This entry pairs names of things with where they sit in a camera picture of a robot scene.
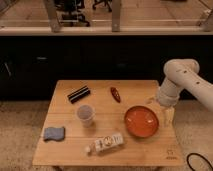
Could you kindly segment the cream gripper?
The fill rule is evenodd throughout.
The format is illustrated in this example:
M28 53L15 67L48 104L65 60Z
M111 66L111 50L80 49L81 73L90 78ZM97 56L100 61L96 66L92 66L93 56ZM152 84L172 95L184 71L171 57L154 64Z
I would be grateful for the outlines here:
M161 106L170 107L163 110L164 126L170 126L174 117L174 108L172 106L177 103L177 94L174 91L166 91L163 88L159 88L157 90L156 97L150 97L145 100L145 104L156 102L158 102Z

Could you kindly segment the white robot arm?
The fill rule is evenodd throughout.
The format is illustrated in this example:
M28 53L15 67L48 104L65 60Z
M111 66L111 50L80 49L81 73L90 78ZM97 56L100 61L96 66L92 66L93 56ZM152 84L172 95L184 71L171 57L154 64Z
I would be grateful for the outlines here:
M155 96L147 102L156 101L164 113L164 125L173 121L169 117L180 99L183 90L191 93L209 111L213 112L213 83L198 75L199 63L195 59L172 59L164 64L165 78Z

